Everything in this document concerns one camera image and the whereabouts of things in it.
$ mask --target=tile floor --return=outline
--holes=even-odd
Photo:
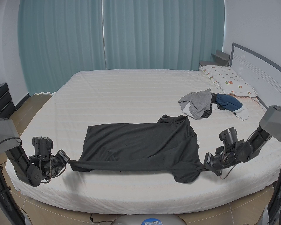
[[[50,99],[50,95],[40,94],[30,97],[18,111],[11,116],[18,133],[21,135],[31,119],[41,109],[41,107]],[[5,162],[7,157],[5,154],[0,155],[0,164]],[[101,224],[107,223],[92,223],[90,221],[90,213],[76,212],[57,208],[39,201],[36,201],[28,196],[18,193],[6,172],[3,170],[4,177],[8,185],[12,188],[11,192],[17,204],[25,210],[29,215],[33,225],[80,225],[80,224]],[[201,212],[179,214],[179,216],[188,225],[254,225],[264,207],[268,204],[271,195],[273,194],[273,187],[265,187],[263,190],[254,194],[245,196],[229,204],[219,206],[210,210]],[[94,221],[111,221],[119,215],[104,215],[94,214]],[[1,225],[10,225],[3,212],[0,210]]]

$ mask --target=white wall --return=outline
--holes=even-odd
[[[233,42],[281,66],[281,0],[225,0],[223,51]]]
[[[14,105],[28,93],[19,58],[19,3],[0,0],[0,84],[7,82]]]

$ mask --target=pillow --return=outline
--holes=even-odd
[[[256,97],[257,93],[241,79],[230,66],[207,65],[200,68],[221,91],[222,94]]]

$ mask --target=black drawer cabinet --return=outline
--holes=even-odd
[[[9,118],[15,111],[7,83],[0,84],[0,118]]]

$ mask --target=fitted sheet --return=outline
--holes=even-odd
[[[22,146],[34,155],[32,137],[50,137],[55,154],[63,149],[78,160],[89,125],[154,123],[163,115],[182,114],[178,100],[189,92],[219,90],[202,71],[104,70],[74,74],[34,116],[23,132]],[[230,111],[213,110],[208,119],[190,124],[198,135],[199,157],[215,154],[219,133],[235,127],[247,139],[264,111],[251,98],[239,98],[248,108],[242,121]],[[225,180],[201,172],[192,183],[178,183],[168,172],[75,172],[70,166],[49,184],[34,188],[21,182],[10,161],[6,170],[17,190],[41,202],[69,210],[106,214],[188,213],[214,208],[263,189],[276,181],[281,144],[272,138],[258,157],[238,164]]]

